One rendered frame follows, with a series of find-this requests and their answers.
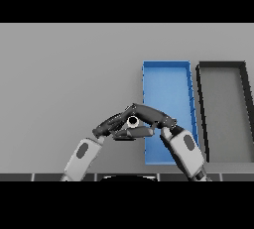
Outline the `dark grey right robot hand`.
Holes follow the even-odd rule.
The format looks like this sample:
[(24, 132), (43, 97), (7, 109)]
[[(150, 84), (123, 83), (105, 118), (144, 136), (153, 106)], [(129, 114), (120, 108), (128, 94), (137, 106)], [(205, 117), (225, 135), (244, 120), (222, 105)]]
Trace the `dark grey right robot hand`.
[[(136, 117), (149, 127), (128, 127), (127, 129), (115, 132), (117, 127), (122, 127), (131, 117)], [(177, 135), (184, 129), (177, 125), (177, 120), (163, 111), (152, 107), (133, 103), (119, 116), (109, 122), (112, 126), (113, 138), (115, 140), (135, 140), (136, 138), (152, 137), (155, 129), (168, 128), (170, 133)]]

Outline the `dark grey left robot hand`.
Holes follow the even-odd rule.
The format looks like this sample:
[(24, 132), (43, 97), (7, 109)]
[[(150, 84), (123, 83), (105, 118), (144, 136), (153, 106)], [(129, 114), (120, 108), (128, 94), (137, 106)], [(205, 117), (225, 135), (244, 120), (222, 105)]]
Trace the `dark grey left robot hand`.
[(92, 130), (92, 133), (96, 138), (112, 136), (114, 140), (129, 140), (127, 131), (121, 131), (126, 121), (126, 116), (123, 116), (121, 113), (115, 114), (100, 123)]

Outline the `blue bin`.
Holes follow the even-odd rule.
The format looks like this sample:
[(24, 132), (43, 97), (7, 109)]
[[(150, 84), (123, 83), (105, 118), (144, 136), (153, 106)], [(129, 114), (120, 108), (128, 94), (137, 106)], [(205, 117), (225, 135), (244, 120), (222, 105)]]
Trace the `blue bin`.
[(191, 63), (188, 60), (144, 60), (143, 103), (175, 118), (198, 142)]

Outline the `dark grey bin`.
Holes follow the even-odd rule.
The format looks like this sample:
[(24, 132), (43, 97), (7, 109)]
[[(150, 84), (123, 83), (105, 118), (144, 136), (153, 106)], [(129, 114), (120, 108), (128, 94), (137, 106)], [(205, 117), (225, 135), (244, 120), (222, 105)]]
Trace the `dark grey bin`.
[(208, 163), (254, 163), (254, 104), (245, 61), (195, 68)]

